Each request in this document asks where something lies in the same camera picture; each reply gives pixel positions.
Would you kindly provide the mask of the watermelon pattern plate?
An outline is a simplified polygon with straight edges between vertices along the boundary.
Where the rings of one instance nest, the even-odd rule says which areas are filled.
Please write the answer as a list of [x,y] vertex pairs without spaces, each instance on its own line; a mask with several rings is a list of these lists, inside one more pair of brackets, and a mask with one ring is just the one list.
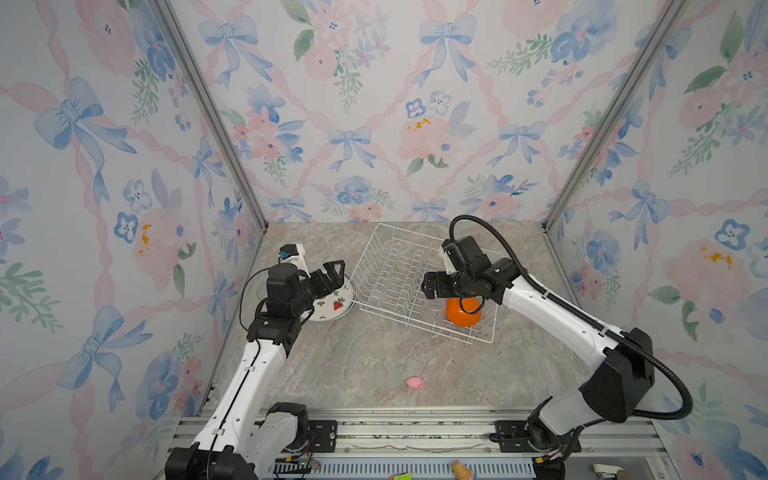
[[346,315],[354,304],[355,289],[348,278],[344,284],[323,298],[313,303],[314,312],[309,318],[311,322],[332,322]]

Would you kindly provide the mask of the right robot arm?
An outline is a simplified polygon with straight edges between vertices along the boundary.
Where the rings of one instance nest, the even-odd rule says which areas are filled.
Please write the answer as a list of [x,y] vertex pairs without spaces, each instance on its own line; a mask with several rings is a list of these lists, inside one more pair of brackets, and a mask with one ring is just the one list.
[[491,261],[471,236],[442,243],[445,268],[428,272],[421,290],[429,299],[493,301],[525,315],[569,347],[593,371],[580,386],[543,401],[520,435],[531,449],[564,451],[585,428],[623,423],[654,384],[653,366],[642,356],[650,339],[622,333],[559,297],[509,258]]

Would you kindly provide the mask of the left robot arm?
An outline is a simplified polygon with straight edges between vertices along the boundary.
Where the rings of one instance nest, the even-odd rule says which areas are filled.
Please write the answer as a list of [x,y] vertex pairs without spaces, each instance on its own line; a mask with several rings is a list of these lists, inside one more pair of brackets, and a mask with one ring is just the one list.
[[166,479],[268,479],[283,451],[309,441],[304,405],[277,403],[262,422],[257,417],[314,303],[344,286],[345,262],[326,262],[312,273],[282,262],[266,272],[267,295],[247,329],[239,368],[192,444],[171,451]]

